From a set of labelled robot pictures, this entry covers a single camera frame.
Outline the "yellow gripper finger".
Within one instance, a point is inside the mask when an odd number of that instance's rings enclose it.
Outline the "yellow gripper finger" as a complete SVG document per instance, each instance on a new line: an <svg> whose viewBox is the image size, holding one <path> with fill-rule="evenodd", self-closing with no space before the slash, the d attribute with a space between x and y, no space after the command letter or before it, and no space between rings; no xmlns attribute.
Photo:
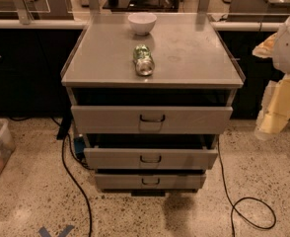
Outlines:
<svg viewBox="0 0 290 237"><path fill-rule="evenodd" d="M280 81L270 81L261 101L254 135L268 140L279 134L290 120L290 75Z"/></svg>
<svg viewBox="0 0 290 237"><path fill-rule="evenodd" d="M276 33L257 45L253 50L253 55L259 58L271 58L274 51L275 39Z"/></svg>

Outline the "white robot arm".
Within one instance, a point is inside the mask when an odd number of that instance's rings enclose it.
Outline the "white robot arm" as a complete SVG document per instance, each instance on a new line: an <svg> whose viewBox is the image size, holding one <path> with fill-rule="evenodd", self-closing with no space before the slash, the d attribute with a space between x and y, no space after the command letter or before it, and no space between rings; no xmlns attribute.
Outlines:
<svg viewBox="0 0 290 237"><path fill-rule="evenodd" d="M275 34L254 48L253 55L271 58L274 68L284 74L278 82L268 82L256 119L255 136L268 140L290 120L290 16Z"/></svg>

